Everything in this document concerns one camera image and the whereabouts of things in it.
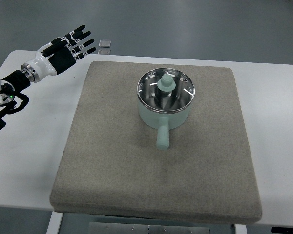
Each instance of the gray floor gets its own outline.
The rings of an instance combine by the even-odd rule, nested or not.
[[[96,45],[110,39],[113,55],[293,64],[293,0],[0,0],[0,66],[82,24]],[[44,233],[49,217],[1,208],[0,233]]]

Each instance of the small metal object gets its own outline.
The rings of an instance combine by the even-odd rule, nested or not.
[[[98,55],[109,55],[111,50],[99,50]]]
[[[23,72],[26,75],[26,77],[29,79],[30,82],[37,83],[38,81],[40,81],[40,77],[38,73],[31,65],[24,63],[21,66],[21,68],[22,68],[21,72]]]
[[[111,47],[111,40],[100,40],[99,47],[103,47],[103,48]]]

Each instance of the pot rim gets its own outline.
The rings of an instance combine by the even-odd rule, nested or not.
[[[156,72],[157,70],[163,70],[163,71],[168,71],[168,72],[171,70],[171,71],[177,72],[177,73],[181,74],[182,76],[184,76],[186,79],[188,79],[188,80],[191,82],[191,84],[192,84],[192,86],[193,86],[193,93],[192,93],[193,95],[192,95],[191,100],[189,101],[189,103],[188,103],[187,105],[185,105],[184,107],[179,108],[179,109],[177,109],[177,110],[164,111],[164,110],[159,110],[159,109],[156,109],[156,108],[154,108],[154,107],[151,107],[151,106],[149,106],[148,104],[146,104],[146,103],[142,100],[142,98],[140,97],[140,93],[139,93],[139,84],[140,84],[140,82],[141,82],[143,79],[145,79],[145,77],[147,77],[147,76],[150,75],[151,73]],[[192,103],[192,101],[193,101],[193,98],[194,98],[194,96],[195,96],[195,87],[194,87],[194,85],[193,85],[192,80],[191,80],[191,79],[190,79],[185,73],[183,73],[183,72],[181,72],[181,71],[179,71],[179,70],[176,70],[176,69],[173,69],[173,68],[165,68],[165,67],[163,67],[163,68],[156,68],[156,69],[153,69],[153,70],[148,71],[147,73],[145,73],[145,74],[140,78],[140,80],[139,80],[139,82],[138,82],[138,85],[137,85],[137,96],[138,96],[138,99],[139,99],[139,101],[141,102],[141,104],[142,104],[144,107],[146,107],[147,109],[149,109],[149,110],[151,110],[151,111],[153,111],[153,112],[156,112],[156,113],[159,113],[159,114],[175,114],[175,113],[178,113],[178,112],[183,111],[184,109],[188,108],[188,107],[191,105],[191,103]]]

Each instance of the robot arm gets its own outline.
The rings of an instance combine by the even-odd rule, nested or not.
[[[83,33],[84,29],[82,25],[63,37],[55,38],[41,47],[35,58],[24,63],[21,70],[0,80],[0,107],[5,107],[0,111],[0,130],[6,125],[2,120],[4,115],[22,110],[29,102],[29,98],[21,91],[29,87],[31,82],[37,83],[46,76],[60,74],[96,50],[95,47],[87,49],[94,39],[81,43],[90,35],[90,32]],[[15,97],[22,100],[18,108],[15,108]]]

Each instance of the light green saucepan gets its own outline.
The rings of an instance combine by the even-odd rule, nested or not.
[[[194,86],[184,73],[171,68],[158,68],[146,73],[137,86],[141,119],[158,129],[156,147],[169,147],[169,129],[183,124],[190,112]]]

